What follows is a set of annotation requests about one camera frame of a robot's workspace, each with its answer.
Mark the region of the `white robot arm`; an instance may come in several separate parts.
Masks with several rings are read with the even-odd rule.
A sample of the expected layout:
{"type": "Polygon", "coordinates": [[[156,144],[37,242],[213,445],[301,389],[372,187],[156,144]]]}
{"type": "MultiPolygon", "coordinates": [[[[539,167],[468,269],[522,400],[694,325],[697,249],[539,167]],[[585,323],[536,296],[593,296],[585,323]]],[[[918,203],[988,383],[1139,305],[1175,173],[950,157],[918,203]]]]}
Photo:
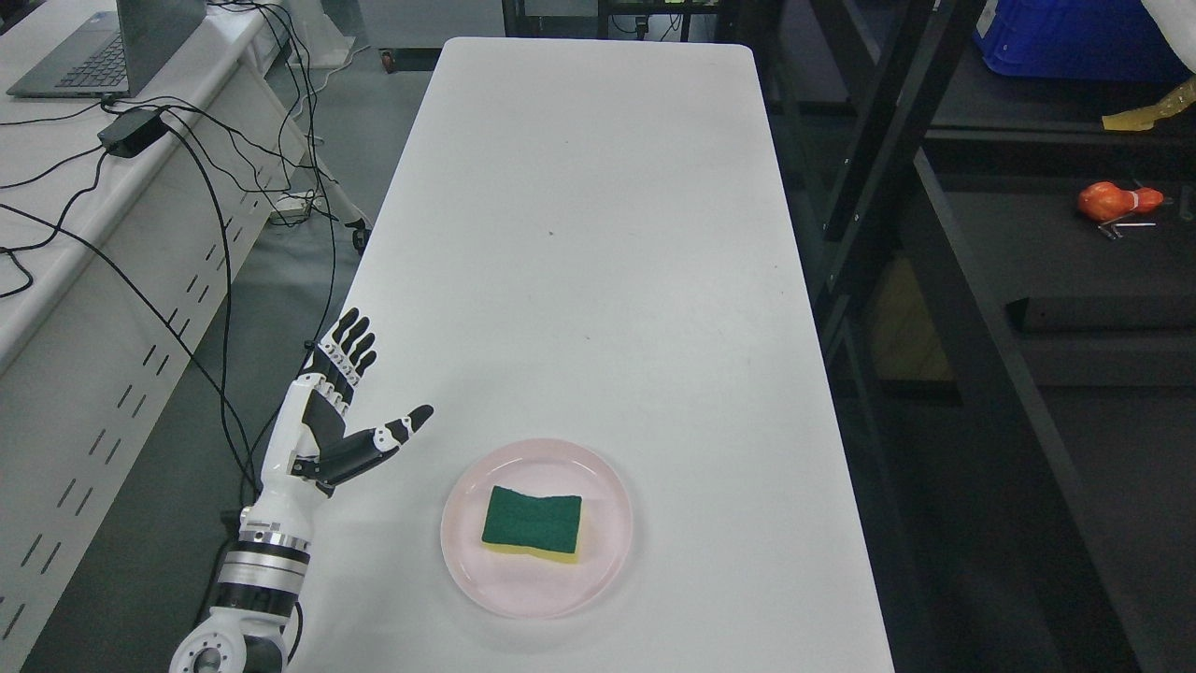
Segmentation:
{"type": "Polygon", "coordinates": [[[205,620],[176,647],[171,672],[285,672],[285,631],[309,571],[311,516],[245,508],[234,545],[222,555],[205,620]]]}

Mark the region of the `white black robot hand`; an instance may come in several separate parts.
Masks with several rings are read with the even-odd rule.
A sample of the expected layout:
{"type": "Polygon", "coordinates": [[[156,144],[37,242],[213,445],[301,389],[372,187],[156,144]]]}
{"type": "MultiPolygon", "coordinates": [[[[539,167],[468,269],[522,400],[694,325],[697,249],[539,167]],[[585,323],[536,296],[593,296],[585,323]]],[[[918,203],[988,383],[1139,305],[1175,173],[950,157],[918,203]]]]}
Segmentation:
{"type": "Polygon", "coordinates": [[[261,494],[242,516],[244,531],[300,536],[336,487],[397,455],[431,421],[434,409],[422,405],[385,424],[347,430],[356,388],[376,359],[376,334],[358,308],[343,312],[316,342],[283,396],[266,447],[261,494]]]}

